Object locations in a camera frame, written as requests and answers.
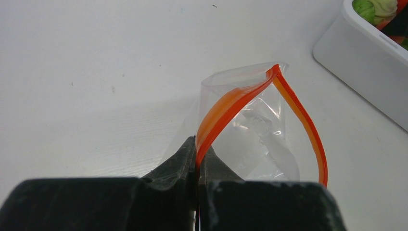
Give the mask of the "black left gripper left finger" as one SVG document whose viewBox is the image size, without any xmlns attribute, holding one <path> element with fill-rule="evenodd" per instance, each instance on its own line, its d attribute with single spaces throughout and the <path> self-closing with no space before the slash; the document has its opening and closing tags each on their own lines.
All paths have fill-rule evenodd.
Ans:
<svg viewBox="0 0 408 231">
<path fill-rule="evenodd" d="M 143 177 L 30 179 L 0 209 L 3 231 L 191 231 L 195 138 Z"/>
</svg>

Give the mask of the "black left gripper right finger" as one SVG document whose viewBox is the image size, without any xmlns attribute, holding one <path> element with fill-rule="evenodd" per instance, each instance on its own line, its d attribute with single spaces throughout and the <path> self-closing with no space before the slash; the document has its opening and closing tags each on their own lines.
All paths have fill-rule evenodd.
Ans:
<svg viewBox="0 0 408 231">
<path fill-rule="evenodd" d="M 335 198 L 319 183 L 249 181 L 209 149 L 198 179 L 200 231 L 344 231 Z"/>
</svg>

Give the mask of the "clear zip bag orange zipper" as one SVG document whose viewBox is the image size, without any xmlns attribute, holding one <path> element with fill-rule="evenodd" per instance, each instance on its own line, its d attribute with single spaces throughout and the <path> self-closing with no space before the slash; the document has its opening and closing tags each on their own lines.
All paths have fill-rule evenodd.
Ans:
<svg viewBox="0 0 408 231">
<path fill-rule="evenodd" d="M 328 184 L 328 164 L 311 117 L 286 81 L 286 62 L 214 73 L 201 82 L 163 160 L 189 136 L 198 163 L 214 150 L 236 174 L 250 180 L 300 180 L 299 157 L 315 158 L 317 181 Z"/>
</svg>

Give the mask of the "small green cabbage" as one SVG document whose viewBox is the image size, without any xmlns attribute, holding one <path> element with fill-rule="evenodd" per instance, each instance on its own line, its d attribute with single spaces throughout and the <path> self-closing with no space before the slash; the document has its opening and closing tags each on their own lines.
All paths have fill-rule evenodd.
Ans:
<svg viewBox="0 0 408 231">
<path fill-rule="evenodd" d="M 374 25 L 375 6 L 370 0 L 354 0 L 352 7 L 361 18 Z"/>
</svg>

